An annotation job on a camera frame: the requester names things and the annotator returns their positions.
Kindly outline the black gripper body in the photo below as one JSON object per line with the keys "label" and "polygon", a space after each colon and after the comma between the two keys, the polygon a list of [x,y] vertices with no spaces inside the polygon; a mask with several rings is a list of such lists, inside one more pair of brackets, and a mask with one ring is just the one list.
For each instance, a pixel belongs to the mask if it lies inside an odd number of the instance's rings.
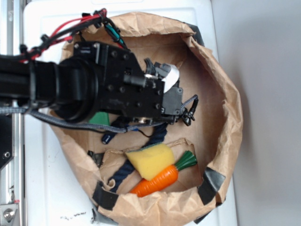
{"label": "black gripper body", "polygon": [[96,75],[96,108],[134,121],[173,123],[181,114],[179,80],[167,93],[164,82],[146,78],[135,54],[102,42],[77,42],[73,59]]}

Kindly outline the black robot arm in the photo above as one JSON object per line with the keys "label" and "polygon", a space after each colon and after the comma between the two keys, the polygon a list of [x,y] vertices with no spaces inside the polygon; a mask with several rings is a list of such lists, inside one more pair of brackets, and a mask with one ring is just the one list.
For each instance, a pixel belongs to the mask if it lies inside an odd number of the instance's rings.
{"label": "black robot arm", "polygon": [[173,123],[182,112],[183,90],[174,65],[146,59],[101,42],[77,42],[59,64],[0,60],[0,97],[30,109],[48,107],[71,123],[105,112],[132,120]]}

